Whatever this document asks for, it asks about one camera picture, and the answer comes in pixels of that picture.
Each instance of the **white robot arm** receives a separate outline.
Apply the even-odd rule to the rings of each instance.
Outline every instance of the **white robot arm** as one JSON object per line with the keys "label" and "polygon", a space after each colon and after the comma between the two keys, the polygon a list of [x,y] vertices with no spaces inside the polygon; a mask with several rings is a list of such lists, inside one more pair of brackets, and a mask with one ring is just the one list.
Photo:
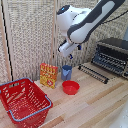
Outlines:
{"label": "white robot arm", "polygon": [[65,37],[59,51],[67,57],[77,46],[88,41],[91,33],[125,0],[100,0],[94,9],[63,6],[57,12],[57,22]]}

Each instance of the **orange box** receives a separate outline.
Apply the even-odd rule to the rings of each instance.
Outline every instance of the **orange box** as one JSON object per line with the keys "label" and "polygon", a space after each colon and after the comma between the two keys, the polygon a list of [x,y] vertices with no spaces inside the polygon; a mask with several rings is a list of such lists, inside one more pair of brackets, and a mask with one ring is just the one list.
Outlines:
{"label": "orange box", "polygon": [[40,65],[40,83],[55,88],[57,81],[58,67],[42,63]]}

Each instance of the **small red bowl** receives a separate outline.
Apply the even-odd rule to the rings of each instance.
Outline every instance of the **small red bowl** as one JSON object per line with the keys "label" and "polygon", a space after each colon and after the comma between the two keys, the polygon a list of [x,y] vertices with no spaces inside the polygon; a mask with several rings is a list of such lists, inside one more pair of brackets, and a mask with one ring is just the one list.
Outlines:
{"label": "small red bowl", "polygon": [[62,83],[62,86],[63,86],[63,91],[68,95],[75,95],[80,88],[78,83],[70,80],[64,81]]}

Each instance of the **wooden table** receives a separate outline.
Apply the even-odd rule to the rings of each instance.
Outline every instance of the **wooden table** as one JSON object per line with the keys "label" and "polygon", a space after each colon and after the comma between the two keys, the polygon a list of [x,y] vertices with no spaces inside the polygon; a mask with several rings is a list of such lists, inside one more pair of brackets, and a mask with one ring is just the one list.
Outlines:
{"label": "wooden table", "polygon": [[[73,68],[72,80],[80,85],[76,95],[63,92],[60,74],[56,89],[35,81],[54,105],[39,128],[109,128],[128,100],[128,81],[112,76],[108,84],[104,84],[78,67]],[[1,102],[0,128],[15,128]]]}

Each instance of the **red plastic basket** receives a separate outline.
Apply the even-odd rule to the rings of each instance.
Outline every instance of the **red plastic basket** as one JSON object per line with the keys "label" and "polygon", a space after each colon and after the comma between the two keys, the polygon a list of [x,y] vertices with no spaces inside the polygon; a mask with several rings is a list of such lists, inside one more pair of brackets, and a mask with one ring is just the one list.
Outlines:
{"label": "red plastic basket", "polygon": [[0,99],[18,128],[37,128],[44,123],[53,103],[29,78],[0,85]]}

